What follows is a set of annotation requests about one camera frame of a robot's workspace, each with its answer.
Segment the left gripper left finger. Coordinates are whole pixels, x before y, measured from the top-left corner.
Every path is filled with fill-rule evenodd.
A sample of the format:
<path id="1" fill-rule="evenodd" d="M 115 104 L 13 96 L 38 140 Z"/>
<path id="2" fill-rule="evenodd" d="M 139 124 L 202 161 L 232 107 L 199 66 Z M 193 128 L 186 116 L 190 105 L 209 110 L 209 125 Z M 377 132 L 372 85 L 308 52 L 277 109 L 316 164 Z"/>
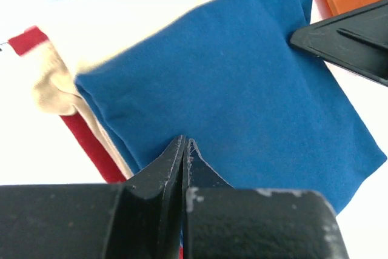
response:
<path id="1" fill-rule="evenodd" d="M 124 183 L 1 187 L 2 258 L 178 258 L 185 137 Z"/>

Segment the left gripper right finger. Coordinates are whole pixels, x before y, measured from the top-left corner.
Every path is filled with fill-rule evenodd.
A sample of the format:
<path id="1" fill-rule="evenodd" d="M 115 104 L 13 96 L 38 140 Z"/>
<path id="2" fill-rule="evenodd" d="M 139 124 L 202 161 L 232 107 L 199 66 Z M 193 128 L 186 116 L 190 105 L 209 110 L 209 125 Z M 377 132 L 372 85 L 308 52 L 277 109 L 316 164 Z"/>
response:
<path id="1" fill-rule="evenodd" d="M 335 212 L 318 192 L 235 189 L 196 142 L 183 158 L 185 258 L 347 258 Z"/>

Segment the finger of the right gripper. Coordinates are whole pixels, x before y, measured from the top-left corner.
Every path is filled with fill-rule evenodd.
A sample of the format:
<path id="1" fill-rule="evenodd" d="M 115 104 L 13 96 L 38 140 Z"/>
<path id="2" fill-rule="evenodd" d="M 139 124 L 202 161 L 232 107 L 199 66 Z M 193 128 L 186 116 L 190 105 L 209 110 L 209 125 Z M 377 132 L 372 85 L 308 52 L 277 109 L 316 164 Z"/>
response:
<path id="1" fill-rule="evenodd" d="M 387 86 L 387 0 L 300 28 L 290 45 Z"/>

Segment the blue t shirt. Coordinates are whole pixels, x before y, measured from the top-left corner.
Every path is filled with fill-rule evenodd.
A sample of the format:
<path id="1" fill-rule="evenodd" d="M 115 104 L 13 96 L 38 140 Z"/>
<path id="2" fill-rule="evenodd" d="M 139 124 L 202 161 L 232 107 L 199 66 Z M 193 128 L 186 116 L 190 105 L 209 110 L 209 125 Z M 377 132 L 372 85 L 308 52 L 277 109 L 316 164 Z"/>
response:
<path id="1" fill-rule="evenodd" d="M 289 47 L 311 0 L 213 0 L 76 86 L 132 172 L 178 135 L 237 188 L 310 189 L 342 211 L 385 161 L 318 58 Z"/>

